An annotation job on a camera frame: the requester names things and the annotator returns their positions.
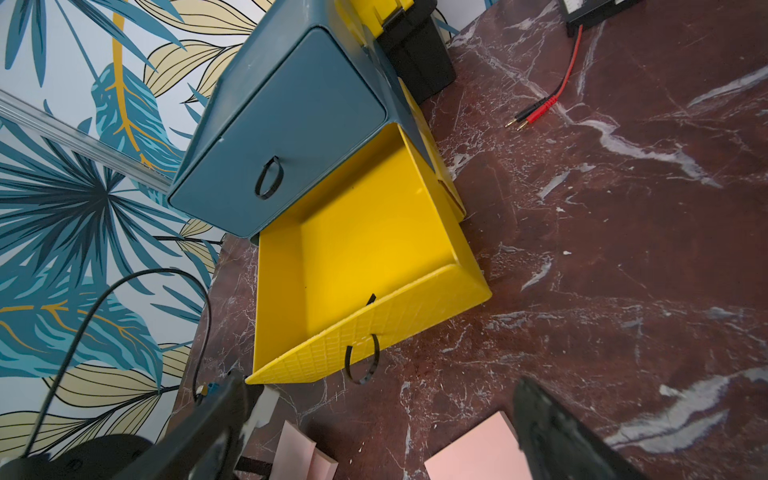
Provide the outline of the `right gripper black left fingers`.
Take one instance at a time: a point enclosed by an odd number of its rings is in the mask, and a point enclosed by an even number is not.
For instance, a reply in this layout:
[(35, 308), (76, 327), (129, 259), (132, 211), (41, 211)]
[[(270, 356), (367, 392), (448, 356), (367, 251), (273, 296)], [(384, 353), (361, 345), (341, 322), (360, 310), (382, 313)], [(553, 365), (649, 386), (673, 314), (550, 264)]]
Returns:
[(117, 479), (235, 479), (239, 472), (262, 477), (264, 462), (243, 451), (257, 428), (262, 385), (249, 385), (232, 371), (194, 411)]

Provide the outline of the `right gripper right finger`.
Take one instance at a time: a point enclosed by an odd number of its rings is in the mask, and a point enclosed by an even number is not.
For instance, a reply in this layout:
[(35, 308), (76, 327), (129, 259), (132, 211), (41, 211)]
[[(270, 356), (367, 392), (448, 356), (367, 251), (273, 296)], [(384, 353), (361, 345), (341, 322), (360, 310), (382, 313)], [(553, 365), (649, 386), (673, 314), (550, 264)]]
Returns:
[(515, 388), (513, 425), (534, 479), (645, 477), (529, 377)]

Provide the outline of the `pink sticky note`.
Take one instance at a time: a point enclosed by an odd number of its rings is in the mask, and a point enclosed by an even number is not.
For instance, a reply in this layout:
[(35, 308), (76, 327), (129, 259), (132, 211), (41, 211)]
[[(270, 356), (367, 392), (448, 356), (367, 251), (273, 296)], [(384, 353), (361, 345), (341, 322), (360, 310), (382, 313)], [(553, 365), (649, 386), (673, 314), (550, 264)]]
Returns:
[(526, 479), (532, 474), (503, 411), (498, 411), (425, 461), (429, 478)]
[(338, 462), (317, 448), (316, 442), (285, 421), (279, 438), (270, 480), (331, 480)]

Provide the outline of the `teal yellow drawer cabinet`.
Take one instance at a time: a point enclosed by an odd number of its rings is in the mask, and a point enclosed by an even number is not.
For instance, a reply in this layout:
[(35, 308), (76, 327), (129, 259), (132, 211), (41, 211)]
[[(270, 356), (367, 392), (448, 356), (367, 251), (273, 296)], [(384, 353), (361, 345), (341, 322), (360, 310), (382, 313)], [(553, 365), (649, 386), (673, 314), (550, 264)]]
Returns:
[(424, 118), (347, 1), (270, 7), (168, 201), (258, 246), (251, 385), (377, 361), (491, 296)]

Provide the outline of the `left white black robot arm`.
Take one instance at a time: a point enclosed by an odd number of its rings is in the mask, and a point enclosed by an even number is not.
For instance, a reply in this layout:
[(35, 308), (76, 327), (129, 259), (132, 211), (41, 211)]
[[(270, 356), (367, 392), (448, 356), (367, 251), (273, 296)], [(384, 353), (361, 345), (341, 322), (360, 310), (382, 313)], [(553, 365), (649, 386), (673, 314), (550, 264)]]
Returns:
[(56, 459), (49, 454), (13, 459), (1, 467), (1, 479), (112, 479), (153, 446), (137, 435), (97, 437)]

